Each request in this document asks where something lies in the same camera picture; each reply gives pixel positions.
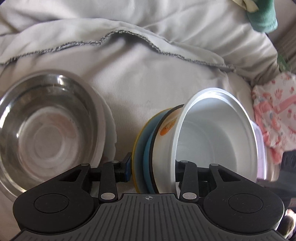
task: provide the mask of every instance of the stainless steel bowl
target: stainless steel bowl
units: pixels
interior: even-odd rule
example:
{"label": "stainless steel bowl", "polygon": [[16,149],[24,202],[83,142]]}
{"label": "stainless steel bowl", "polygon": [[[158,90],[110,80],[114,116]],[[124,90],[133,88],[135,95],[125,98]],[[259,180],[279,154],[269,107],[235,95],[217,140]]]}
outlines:
{"label": "stainless steel bowl", "polygon": [[28,76],[0,101],[0,188],[12,201],[80,163],[97,167],[101,160],[101,100],[79,77],[66,75]]}

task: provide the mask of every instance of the black gripper base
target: black gripper base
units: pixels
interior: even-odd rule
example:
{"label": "black gripper base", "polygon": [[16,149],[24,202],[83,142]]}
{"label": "black gripper base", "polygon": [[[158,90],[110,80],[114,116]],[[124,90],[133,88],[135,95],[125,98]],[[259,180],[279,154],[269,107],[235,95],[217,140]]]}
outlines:
{"label": "black gripper base", "polygon": [[271,230],[242,235],[213,225],[198,205],[184,203],[174,194],[123,194],[122,199],[102,204],[82,227],[64,234],[42,235],[22,231],[14,241],[284,241]]}

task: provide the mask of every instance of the white bowl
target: white bowl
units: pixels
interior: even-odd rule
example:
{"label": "white bowl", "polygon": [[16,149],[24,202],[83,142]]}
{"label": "white bowl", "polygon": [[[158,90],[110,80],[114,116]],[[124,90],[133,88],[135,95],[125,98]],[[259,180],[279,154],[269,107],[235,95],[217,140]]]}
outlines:
{"label": "white bowl", "polygon": [[111,112],[111,109],[105,99],[99,94],[99,92],[93,89],[97,96],[101,99],[101,104],[104,110],[105,122],[106,122],[106,139],[105,146],[101,161],[113,161],[115,158],[117,142],[115,121]]}
{"label": "white bowl", "polygon": [[264,146],[264,140],[263,140],[263,135],[262,132],[259,128],[259,126],[251,121],[254,131],[255,131],[255,136],[256,136],[256,141],[257,141],[257,148],[258,148],[258,157],[257,157],[257,165],[258,165],[258,171],[257,171],[257,179],[267,179],[267,160],[266,160],[266,150]]}
{"label": "white bowl", "polygon": [[156,192],[176,193],[175,160],[198,167],[218,163],[255,182],[257,153],[254,129],[242,105],[222,89],[205,89],[160,126],[153,146],[152,182]]}

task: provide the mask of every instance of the metal rivet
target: metal rivet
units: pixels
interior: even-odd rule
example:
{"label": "metal rivet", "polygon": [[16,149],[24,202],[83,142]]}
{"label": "metal rivet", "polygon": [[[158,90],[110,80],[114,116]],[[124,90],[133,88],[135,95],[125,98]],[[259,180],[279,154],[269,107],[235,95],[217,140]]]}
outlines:
{"label": "metal rivet", "polygon": [[196,199],[197,195],[193,192],[186,192],[182,195],[183,198],[187,199],[187,200],[192,200],[192,199]]}
{"label": "metal rivet", "polygon": [[101,195],[101,198],[104,200],[111,200],[111,199],[115,198],[115,194],[112,192],[105,192]]}

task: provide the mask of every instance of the white bedsheet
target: white bedsheet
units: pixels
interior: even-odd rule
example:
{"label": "white bedsheet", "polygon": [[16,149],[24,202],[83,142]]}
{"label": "white bedsheet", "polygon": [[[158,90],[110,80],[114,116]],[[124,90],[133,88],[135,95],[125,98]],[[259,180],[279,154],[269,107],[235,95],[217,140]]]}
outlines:
{"label": "white bedsheet", "polygon": [[[113,112],[117,159],[132,150],[151,116],[207,87],[234,94],[253,119],[251,87],[245,80],[263,83],[279,72],[267,36],[253,31],[243,10],[230,0],[97,3],[6,0],[0,6],[0,93],[39,70],[81,76]],[[115,34],[101,44],[114,30],[141,35],[148,42]],[[132,183],[121,185],[120,192],[131,189]],[[0,200],[0,240],[6,241],[18,228],[12,203],[2,193]]]}

